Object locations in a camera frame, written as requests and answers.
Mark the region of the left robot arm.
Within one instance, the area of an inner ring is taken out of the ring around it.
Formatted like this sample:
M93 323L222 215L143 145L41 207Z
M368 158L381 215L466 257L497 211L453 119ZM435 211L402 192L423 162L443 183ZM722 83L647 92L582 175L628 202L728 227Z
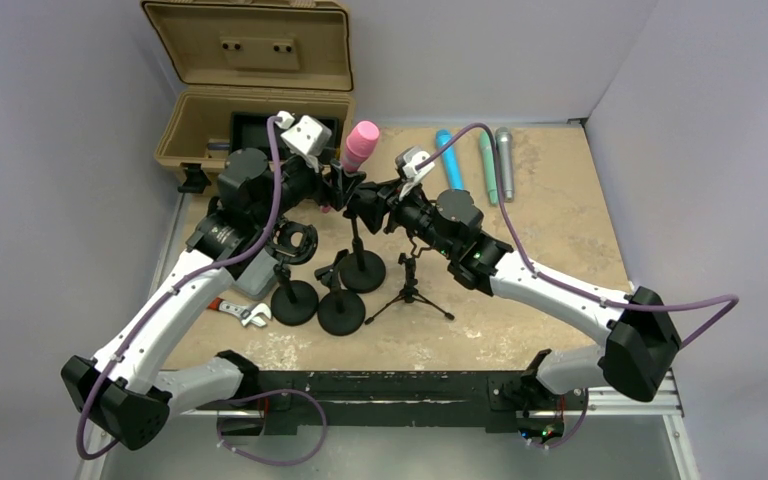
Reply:
M281 160L257 148L229 155L207 215L187 240L169 276L136 316L91 357L71 357L61 377L80 413L76 444L89 424L114 445L137 450L172 417L212 402L244 409L257 399L259 369L226 350L196 367L165 372L163 364L194 322L232 283L252 272L255 257L279 231L279 219L306 200L346 207L366 179L332 161L293 155Z

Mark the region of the mint green microphone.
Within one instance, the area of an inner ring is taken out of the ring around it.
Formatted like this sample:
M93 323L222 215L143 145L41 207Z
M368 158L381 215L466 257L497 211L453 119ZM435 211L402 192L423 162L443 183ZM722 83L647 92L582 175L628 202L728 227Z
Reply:
M486 131L480 132L478 146L482 157L484 181L488 200L492 206L497 206L499 198L495 174L494 148L491 144L490 136Z

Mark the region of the black tripod shock-mount stand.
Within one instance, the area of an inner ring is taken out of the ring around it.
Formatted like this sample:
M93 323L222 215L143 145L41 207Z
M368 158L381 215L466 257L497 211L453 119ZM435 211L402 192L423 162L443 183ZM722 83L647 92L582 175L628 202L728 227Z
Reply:
M424 305L428 305L433 307L438 312L440 312L447 321L455 320L455 315L453 313L443 309L438 304L436 304L435 302L432 302L426 296L424 296L419 292L419 282L416 276L417 260L421 257L421 255L424 252L430 251L431 248L419 247L413 240L411 240L411 245L412 245L412 248L410 252L401 253L398 258L398 264L404 267L404 273L405 273L405 280L403 282L402 288L399 290L398 294L394 298L389 300L375 313L373 313L371 316L366 318L363 322L364 325L370 325L379 315L381 315L385 310L395 305L396 303L405 303L405 304L421 303Z

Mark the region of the silver grey microphone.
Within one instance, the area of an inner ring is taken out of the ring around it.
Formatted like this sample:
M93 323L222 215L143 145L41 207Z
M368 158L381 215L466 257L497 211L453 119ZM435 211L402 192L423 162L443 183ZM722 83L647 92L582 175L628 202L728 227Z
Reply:
M515 183L513 174L513 137L507 127L499 127L495 131L495 139L502 166L502 185L506 203L515 198Z

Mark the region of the black shock-mount desk stand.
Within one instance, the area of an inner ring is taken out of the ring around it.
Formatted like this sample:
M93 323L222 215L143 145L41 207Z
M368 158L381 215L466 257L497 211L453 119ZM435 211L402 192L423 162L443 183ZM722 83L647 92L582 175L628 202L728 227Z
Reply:
M272 294L272 317L285 326L301 326L317 311L319 296L314 287L292 278L292 268L309 262L318 248L318 232L313 225L304 225L281 217L267 243L267 252L276 261L273 273L277 288Z

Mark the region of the black clip desk stand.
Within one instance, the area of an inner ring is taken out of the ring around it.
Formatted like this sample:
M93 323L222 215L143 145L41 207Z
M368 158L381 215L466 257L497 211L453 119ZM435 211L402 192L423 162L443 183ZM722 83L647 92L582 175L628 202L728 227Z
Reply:
M341 262L349 255L348 249L337 252L333 262L314 271L314 277L328 293L317 307L318 323L333 336L355 333L363 324L366 307L360 296L344 287L340 280Z

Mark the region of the blue microphone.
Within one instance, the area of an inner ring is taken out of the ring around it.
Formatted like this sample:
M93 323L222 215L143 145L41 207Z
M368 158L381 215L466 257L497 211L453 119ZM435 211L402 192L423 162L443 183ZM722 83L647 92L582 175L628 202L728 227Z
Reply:
M435 143L438 150L441 152L440 158L442 159L449 188L455 190L464 190L465 186L460 166L457 161L455 149L453 147L443 149L443 147L451 140L451 138L452 135L448 130L441 129L438 130L435 134Z

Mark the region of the pink toy microphone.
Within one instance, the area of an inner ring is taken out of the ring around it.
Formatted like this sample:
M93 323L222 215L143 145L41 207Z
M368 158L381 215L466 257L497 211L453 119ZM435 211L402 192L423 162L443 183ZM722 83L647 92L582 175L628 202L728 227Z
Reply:
M347 171L359 171L360 167L374 152L380 138L379 127L368 120L360 121L348 134L341 150L339 163ZM345 206L330 209L320 207L322 212L341 210Z

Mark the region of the black stand with pink microphone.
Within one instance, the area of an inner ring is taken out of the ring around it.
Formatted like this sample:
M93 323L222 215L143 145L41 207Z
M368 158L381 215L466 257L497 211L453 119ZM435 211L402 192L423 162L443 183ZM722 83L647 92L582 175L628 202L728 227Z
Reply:
M375 252L365 248L359 233L357 214L346 206L343 217L351 224L351 252L340 264L340 278L343 285L355 293L370 293L380 288L386 279L386 266Z

